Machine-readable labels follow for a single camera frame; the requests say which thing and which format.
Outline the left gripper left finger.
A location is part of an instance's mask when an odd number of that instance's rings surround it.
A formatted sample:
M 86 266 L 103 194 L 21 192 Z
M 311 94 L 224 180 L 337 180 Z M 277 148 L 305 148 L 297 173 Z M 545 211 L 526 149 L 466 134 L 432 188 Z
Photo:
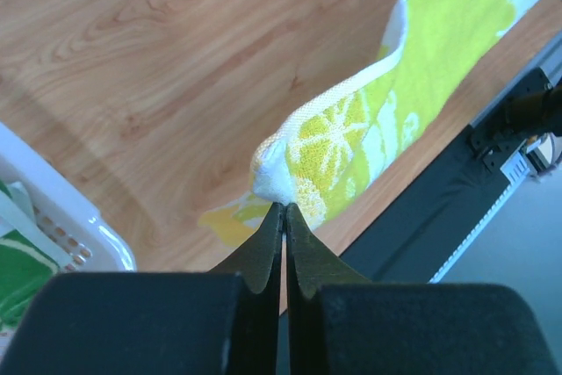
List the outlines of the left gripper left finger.
M 76 272 L 49 281 L 4 374 L 272 374 L 282 207 L 207 272 Z

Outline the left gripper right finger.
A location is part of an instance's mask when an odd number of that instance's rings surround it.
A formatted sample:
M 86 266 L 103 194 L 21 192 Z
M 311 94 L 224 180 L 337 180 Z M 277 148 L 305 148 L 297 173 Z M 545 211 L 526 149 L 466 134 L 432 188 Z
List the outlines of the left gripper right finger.
M 381 284 L 363 277 L 285 212 L 294 374 L 554 374 L 537 319 L 490 284 Z

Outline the lime yellow towel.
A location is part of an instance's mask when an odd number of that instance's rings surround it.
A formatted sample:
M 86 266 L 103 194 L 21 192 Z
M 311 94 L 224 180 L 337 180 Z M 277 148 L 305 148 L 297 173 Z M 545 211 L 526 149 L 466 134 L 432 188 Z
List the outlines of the lime yellow towel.
M 397 0 L 376 60 L 293 112 L 255 151 L 249 191 L 199 225 L 238 247 L 273 203 L 317 228 L 417 141 L 485 55 L 539 0 Z

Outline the green dinosaur pattern towel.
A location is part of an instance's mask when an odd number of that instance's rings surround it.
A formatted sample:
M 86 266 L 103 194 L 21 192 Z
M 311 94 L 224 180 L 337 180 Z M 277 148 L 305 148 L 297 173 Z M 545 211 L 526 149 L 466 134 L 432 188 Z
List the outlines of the green dinosaur pattern towel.
M 60 270 L 52 259 L 54 243 L 43 248 L 26 235 L 35 226 L 36 212 L 20 182 L 1 184 L 1 329 L 20 323 L 36 293 Z

